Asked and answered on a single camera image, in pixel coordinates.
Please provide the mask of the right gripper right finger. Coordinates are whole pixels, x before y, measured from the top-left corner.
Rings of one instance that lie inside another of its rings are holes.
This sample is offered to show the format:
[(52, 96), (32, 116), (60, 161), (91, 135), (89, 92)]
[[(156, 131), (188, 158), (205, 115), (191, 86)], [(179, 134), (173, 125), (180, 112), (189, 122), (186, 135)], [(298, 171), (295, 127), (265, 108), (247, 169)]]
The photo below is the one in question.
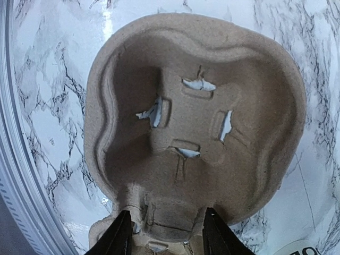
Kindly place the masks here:
[(207, 208), (202, 230), (205, 255), (255, 255), (223, 221), (214, 208)]

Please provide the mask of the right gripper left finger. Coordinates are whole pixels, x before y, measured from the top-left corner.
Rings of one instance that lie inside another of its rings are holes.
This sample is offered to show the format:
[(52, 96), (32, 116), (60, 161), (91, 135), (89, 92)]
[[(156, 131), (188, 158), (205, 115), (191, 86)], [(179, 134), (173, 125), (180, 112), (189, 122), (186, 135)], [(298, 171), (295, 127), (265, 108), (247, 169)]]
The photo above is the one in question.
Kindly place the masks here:
[(132, 222), (128, 210), (120, 212), (99, 241), (86, 255), (131, 255)]

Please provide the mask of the white paper cup GOOD print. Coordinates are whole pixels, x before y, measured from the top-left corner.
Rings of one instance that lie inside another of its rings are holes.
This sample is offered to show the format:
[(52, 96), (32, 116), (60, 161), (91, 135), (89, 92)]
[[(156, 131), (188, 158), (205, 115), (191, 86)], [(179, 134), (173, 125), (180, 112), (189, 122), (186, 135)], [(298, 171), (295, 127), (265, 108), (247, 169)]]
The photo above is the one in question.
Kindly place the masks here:
[(274, 255), (320, 255), (320, 252), (310, 243), (294, 242), (284, 246)]

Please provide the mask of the brown cardboard cup carrier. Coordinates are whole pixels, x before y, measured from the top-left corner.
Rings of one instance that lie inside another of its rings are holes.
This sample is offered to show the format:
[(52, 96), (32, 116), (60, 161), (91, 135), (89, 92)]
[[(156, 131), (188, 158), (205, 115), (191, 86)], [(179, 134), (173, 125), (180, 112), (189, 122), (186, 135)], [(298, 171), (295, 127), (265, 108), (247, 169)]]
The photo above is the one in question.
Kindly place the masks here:
[(144, 16), (118, 29), (88, 76), (84, 155), (113, 202), (89, 232), (100, 254), (130, 213), (119, 252), (204, 254), (203, 223), (262, 209), (303, 133), (305, 88), (276, 41), (189, 13)]

